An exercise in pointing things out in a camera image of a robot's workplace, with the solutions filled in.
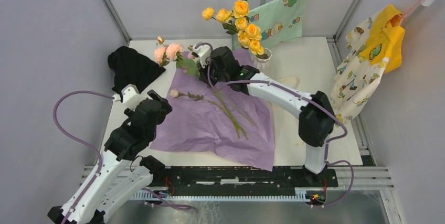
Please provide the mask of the single pale pink bud stem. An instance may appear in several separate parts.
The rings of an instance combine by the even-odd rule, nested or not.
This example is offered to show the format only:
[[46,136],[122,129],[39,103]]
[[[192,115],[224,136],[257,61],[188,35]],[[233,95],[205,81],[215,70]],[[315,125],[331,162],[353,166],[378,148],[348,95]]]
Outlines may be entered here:
[[189,93],[189,92],[188,93],[182,93],[182,92],[179,92],[176,89],[172,89],[169,92],[169,94],[170,94],[170,96],[172,98],[188,98],[188,99],[191,99],[193,101],[205,101],[205,102],[211,103],[213,105],[217,105],[216,102],[211,101],[209,99],[205,99],[205,97],[203,95],[200,95],[200,94],[192,94],[192,93]]

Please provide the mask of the yellow rose stem bunch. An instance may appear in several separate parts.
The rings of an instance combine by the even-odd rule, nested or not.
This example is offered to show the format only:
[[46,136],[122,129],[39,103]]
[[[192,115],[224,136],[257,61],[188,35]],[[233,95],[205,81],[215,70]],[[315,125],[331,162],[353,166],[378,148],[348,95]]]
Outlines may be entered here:
[[255,56],[263,54],[264,47],[261,45],[261,29],[250,21],[249,11],[247,1],[237,0],[232,9],[222,8],[216,12],[212,7],[207,7],[201,16],[204,20],[219,22],[227,34],[237,38],[241,48],[249,50]]

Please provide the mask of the purple wrapping paper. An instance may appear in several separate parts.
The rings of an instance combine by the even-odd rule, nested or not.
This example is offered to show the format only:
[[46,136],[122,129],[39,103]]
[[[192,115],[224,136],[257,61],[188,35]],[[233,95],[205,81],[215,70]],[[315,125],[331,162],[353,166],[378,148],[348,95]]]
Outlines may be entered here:
[[231,90],[218,83],[225,105],[245,131],[236,131],[232,120],[222,111],[218,98],[197,78],[169,65],[162,75],[172,75],[170,85],[161,84],[160,91],[202,95],[202,101],[172,98],[166,95],[173,110],[157,127],[156,139],[150,148],[165,152],[213,152],[221,158],[247,166],[271,171],[274,164],[274,129],[266,104],[256,97]]

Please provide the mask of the large pink rose stem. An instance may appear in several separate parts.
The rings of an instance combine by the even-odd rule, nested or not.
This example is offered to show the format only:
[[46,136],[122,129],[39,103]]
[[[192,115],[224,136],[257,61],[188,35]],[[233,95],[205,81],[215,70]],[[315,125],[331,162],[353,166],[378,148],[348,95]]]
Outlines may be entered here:
[[163,37],[157,37],[157,48],[154,50],[154,61],[160,66],[165,67],[173,62],[177,69],[190,76],[199,77],[199,70],[196,56],[192,51],[184,52],[184,47],[178,43],[167,44]]

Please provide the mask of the black cloth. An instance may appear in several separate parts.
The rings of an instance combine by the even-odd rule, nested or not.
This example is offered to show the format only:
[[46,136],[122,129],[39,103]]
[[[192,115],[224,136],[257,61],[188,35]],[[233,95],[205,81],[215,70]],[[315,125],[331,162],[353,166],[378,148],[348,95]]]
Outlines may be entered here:
[[108,56],[108,66],[115,73],[112,90],[123,97],[122,90],[129,84],[142,92],[166,69],[133,48],[121,46]]

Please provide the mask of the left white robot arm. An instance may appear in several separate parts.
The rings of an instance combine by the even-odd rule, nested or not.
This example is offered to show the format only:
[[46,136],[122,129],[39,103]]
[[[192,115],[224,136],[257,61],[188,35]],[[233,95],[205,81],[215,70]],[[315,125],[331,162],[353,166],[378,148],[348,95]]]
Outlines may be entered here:
[[126,120],[115,130],[98,153],[98,162],[77,192],[62,206],[48,212],[53,223],[106,223],[143,187],[158,186],[165,179],[165,165],[153,156],[143,157],[134,171],[116,186],[121,172],[156,138],[156,128],[172,111],[166,98],[154,90],[141,95],[128,85],[112,96],[126,109]]

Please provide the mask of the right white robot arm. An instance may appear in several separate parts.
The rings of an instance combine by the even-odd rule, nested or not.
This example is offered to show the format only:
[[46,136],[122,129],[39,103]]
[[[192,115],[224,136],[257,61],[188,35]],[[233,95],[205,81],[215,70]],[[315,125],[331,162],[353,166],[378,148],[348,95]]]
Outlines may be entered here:
[[201,81],[210,86],[225,84],[233,91],[268,101],[298,120],[298,135],[306,144],[303,180],[309,186],[321,183],[326,169],[327,140],[335,124],[326,94],[286,87],[253,66],[240,65],[226,46],[214,49],[209,43],[201,42],[190,49],[198,60]]

